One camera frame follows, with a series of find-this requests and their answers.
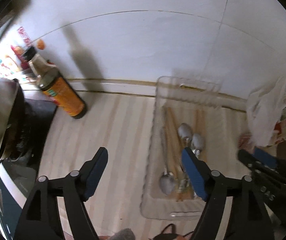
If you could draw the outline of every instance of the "wall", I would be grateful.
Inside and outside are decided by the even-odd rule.
[[[277,0],[15,0],[40,53],[67,78],[156,81],[203,75],[222,92],[286,76],[286,11]]]

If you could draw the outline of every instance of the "plastic bag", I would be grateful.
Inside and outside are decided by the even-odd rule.
[[[275,124],[286,107],[286,78],[273,85],[252,92],[247,100],[246,114],[251,140],[257,146],[267,146],[273,136]]]

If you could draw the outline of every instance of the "cooking pot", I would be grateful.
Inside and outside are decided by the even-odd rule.
[[[0,162],[10,156],[24,120],[24,95],[18,80],[0,78]]]

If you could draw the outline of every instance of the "bottle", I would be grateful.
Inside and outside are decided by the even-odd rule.
[[[79,119],[87,112],[86,103],[63,78],[58,68],[49,64],[31,46],[23,54],[37,76],[37,86],[70,116]]]

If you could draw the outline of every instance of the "black bottle cap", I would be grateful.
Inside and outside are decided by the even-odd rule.
[[[35,47],[31,46],[22,54],[22,57],[26,61],[30,61],[36,53],[37,53],[37,51],[36,51]]]

